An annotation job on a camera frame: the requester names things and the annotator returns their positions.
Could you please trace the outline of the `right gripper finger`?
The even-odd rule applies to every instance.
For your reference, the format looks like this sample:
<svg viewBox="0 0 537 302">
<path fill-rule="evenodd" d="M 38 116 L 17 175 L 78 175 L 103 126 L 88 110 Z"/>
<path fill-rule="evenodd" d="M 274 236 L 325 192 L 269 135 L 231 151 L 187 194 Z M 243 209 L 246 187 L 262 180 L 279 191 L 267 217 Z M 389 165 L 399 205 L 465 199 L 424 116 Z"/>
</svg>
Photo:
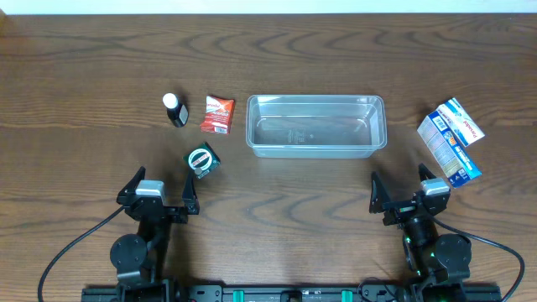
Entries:
<svg viewBox="0 0 537 302">
<path fill-rule="evenodd" d="M 436 178 L 436 176 L 423 163 L 418 165 L 418 171 L 421 182 Z"/>
<path fill-rule="evenodd" d="M 386 188 L 383 185 L 377 172 L 372 172 L 372 192 L 370 197 L 369 212 L 382 213 L 388 209 L 391 198 Z"/>
</svg>

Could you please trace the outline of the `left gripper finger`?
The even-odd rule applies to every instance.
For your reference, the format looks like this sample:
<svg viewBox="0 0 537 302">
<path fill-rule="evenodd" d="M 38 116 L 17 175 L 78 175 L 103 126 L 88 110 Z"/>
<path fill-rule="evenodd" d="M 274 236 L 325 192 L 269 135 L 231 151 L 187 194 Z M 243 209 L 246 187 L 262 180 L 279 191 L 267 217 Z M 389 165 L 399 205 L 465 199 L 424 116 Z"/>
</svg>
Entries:
<svg viewBox="0 0 537 302">
<path fill-rule="evenodd" d="M 133 199 L 136 196 L 136 188 L 138 184 L 144 180 L 146 169 L 141 166 L 137 173 L 132 177 L 132 179 L 127 182 L 127 184 L 118 192 L 117 194 L 117 203 L 119 205 L 131 205 Z"/>
<path fill-rule="evenodd" d="M 200 205 L 195 190 L 195 175 L 193 172 L 189 172 L 185 178 L 185 185 L 182 192 L 182 200 L 189 215 L 198 215 L 200 212 Z"/>
</svg>

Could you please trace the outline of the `white Panadol box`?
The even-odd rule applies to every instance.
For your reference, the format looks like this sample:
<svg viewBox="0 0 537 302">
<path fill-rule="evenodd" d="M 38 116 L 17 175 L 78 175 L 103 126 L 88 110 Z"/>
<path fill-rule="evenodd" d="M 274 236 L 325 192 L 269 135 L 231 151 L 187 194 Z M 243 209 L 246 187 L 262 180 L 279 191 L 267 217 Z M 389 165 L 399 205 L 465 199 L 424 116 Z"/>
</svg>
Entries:
<svg viewBox="0 0 537 302">
<path fill-rule="evenodd" d="M 440 104 L 436 111 L 457 136 L 464 147 L 485 137 L 481 128 L 468 115 L 461 103 L 455 98 Z"/>
</svg>

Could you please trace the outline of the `blue Kool Fever box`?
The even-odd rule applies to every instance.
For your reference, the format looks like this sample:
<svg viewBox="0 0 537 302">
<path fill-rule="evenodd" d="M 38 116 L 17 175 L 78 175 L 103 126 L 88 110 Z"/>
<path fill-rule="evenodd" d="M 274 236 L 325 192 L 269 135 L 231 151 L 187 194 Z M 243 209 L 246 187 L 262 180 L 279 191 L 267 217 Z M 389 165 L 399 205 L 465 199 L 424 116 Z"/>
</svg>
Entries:
<svg viewBox="0 0 537 302">
<path fill-rule="evenodd" d="M 430 113 L 417 128 L 417 133 L 452 187 L 461 187 L 482 175 L 482 171 L 468 156 L 454 132 L 438 112 Z"/>
</svg>

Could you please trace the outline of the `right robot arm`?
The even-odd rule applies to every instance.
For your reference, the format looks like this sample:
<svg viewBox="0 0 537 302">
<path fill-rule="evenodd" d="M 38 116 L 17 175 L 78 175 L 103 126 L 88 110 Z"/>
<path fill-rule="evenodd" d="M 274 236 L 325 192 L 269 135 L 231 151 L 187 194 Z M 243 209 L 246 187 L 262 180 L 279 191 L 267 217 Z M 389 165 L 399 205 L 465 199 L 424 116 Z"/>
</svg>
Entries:
<svg viewBox="0 0 537 302">
<path fill-rule="evenodd" d="M 408 200 L 392 200 L 378 173 L 371 174 L 369 212 L 382 214 L 383 224 L 403 231 L 403 245 L 409 269 L 427 285 L 454 284 L 470 277 L 470 240 L 451 232 L 441 235 L 435 216 L 447 208 L 450 186 L 419 165 L 420 189 Z"/>
</svg>

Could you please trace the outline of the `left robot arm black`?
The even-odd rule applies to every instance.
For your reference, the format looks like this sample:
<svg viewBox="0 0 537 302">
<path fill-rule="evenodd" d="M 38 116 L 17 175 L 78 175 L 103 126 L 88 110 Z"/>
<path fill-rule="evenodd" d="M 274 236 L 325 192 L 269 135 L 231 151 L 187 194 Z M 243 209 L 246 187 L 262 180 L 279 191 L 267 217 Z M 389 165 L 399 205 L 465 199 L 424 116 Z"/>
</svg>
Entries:
<svg viewBox="0 0 537 302">
<path fill-rule="evenodd" d="M 110 259 L 117 271 L 118 283 L 136 287 L 160 280 L 161 270 L 173 224 L 186 224 L 188 217 L 200 211 L 194 186 L 194 174 L 185 179 L 181 196 L 183 206 L 169 206 L 164 182 L 146 180 L 146 169 L 138 172 L 117 195 L 117 203 L 138 222 L 138 231 L 119 237 L 112 245 Z"/>
</svg>

